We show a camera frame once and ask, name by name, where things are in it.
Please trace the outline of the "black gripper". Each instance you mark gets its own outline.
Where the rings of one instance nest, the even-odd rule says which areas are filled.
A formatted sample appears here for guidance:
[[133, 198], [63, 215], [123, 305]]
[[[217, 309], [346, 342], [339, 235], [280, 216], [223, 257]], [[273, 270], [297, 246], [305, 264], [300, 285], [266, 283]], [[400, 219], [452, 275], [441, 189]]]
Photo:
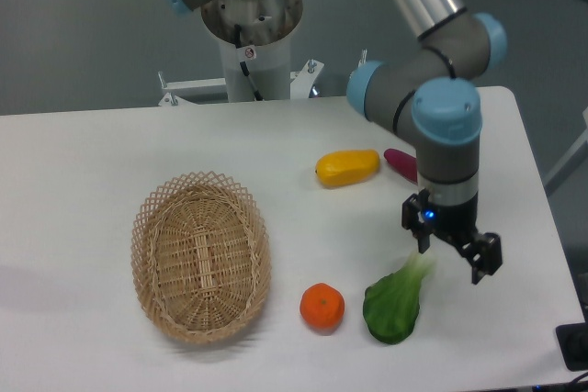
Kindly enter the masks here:
[[429, 192], [410, 195], [401, 207], [401, 226], [417, 240], [419, 253], [430, 247], [433, 234], [454, 245], [471, 267], [471, 283], [477, 285], [486, 275], [494, 275], [503, 264], [501, 237], [477, 230], [478, 195], [465, 203], [442, 206], [429, 200]]

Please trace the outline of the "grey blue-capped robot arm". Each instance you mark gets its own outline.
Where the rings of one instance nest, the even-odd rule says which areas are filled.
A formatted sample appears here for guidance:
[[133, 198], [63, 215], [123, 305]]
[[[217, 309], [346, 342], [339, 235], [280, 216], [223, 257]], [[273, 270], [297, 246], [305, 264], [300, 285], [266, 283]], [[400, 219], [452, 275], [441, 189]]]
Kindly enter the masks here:
[[[287, 74], [264, 73], [254, 58], [292, 34], [301, 0], [167, 0], [178, 13], [199, 10], [231, 52], [225, 81], [235, 101], [291, 97]], [[420, 48], [404, 65], [361, 62], [346, 87], [350, 106], [416, 152], [418, 191], [401, 224], [425, 252], [431, 237], [454, 247], [472, 280], [502, 265], [500, 237], [477, 229], [481, 99], [472, 80], [507, 52], [502, 24], [471, 14], [462, 0], [395, 0]]]

